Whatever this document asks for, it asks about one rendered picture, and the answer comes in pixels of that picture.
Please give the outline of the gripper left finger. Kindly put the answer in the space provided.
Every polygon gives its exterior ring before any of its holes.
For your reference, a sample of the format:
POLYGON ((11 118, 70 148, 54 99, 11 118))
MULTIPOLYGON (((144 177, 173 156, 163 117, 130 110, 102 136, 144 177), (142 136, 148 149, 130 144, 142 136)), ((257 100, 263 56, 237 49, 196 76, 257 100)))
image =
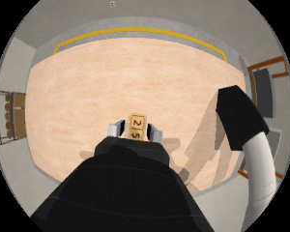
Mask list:
POLYGON ((125 130, 126 120, 120 120, 115 124, 109 124, 107 128, 107 136, 119 137, 125 130))

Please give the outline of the tan wooden number cube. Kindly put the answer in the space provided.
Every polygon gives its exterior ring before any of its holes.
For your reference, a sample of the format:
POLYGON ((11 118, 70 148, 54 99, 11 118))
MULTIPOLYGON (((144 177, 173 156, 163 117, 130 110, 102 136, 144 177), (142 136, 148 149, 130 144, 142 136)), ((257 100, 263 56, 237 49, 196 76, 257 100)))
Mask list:
POLYGON ((143 129, 144 117, 142 116, 132 116, 131 128, 133 129, 143 129))
POLYGON ((130 129, 130 139, 141 140, 142 130, 130 129))

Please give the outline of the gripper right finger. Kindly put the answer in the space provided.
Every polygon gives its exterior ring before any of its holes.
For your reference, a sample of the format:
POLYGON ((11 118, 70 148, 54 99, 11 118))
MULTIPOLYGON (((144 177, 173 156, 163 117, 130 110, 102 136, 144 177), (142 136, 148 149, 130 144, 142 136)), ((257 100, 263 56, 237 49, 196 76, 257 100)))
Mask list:
POLYGON ((147 138, 151 142, 158 142, 161 144, 163 132, 161 130, 157 130, 153 124, 148 123, 147 127, 147 138))

